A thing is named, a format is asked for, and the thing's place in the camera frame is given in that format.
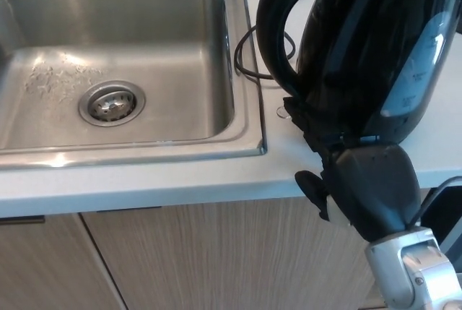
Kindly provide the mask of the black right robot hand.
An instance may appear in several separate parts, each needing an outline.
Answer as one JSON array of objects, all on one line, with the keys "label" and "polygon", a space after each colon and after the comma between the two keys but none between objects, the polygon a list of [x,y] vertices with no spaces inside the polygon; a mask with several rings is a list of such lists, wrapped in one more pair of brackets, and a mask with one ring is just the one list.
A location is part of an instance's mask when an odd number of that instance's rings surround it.
[{"label": "black right robot hand", "polygon": [[332,199],[358,234],[368,242],[412,229],[421,207],[414,166],[402,147],[377,137],[358,137],[318,119],[297,98],[286,97],[284,108],[319,154],[320,175],[304,170],[295,181],[304,195],[330,220]]}]

